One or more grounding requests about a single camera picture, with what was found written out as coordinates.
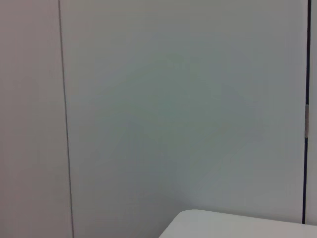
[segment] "white wall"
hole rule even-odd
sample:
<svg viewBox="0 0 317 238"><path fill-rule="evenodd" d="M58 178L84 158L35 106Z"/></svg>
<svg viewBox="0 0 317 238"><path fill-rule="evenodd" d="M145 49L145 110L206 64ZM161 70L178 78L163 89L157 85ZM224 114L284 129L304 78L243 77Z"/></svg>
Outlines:
<svg viewBox="0 0 317 238"><path fill-rule="evenodd" d="M64 0L77 238L200 208L301 222L306 0Z"/></svg>
<svg viewBox="0 0 317 238"><path fill-rule="evenodd" d="M307 224L317 225L317 2L312 1L310 127L307 159Z"/></svg>
<svg viewBox="0 0 317 238"><path fill-rule="evenodd" d="M0 237L70 238L57 0L0 1Z"/></svg>

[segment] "door hinge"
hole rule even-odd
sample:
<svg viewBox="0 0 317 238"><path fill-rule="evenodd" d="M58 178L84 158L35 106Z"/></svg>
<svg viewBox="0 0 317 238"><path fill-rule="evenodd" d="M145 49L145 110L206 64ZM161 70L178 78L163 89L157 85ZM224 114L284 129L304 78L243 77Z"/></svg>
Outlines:
<svg viewBox="0 0 317 238"><path fill-rule="evenodd" d="M309 132L309 105L305 105L305 138L308 138Z"/></svg>

